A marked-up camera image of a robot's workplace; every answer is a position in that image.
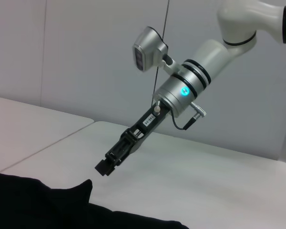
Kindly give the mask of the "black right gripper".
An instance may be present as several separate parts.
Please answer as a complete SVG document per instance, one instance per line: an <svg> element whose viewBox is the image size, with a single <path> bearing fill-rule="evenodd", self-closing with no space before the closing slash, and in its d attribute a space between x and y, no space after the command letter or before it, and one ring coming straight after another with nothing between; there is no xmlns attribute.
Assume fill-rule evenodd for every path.
<svg viewBox="0 0 286 229"><path fill-rule="evenodd" d="M105 154L95 169L102 176L109 176L129 155L134 153L145 139L166 118L170 108L163 102L155 103L133 126L128 128L119 141Z"/></svg>

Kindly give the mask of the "black t-shirt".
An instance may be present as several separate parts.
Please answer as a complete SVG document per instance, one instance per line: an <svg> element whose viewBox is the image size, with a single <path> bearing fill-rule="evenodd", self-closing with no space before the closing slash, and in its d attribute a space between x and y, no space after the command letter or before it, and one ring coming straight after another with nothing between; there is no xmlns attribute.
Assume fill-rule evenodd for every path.
<svg viewBox="0 0 286 229"><path fill-rule="evenodd" d="M189 229L178 221L92 204L91 193L89 179L55 189L37 179L0 173L0 229Z"/></svg>

